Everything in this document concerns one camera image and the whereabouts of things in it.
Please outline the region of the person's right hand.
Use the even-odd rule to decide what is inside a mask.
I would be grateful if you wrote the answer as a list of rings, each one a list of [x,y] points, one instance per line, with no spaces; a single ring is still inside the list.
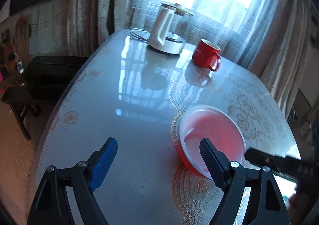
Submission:
[[[298,183],[289,199],[290,224],[318,224],[318,186]]]

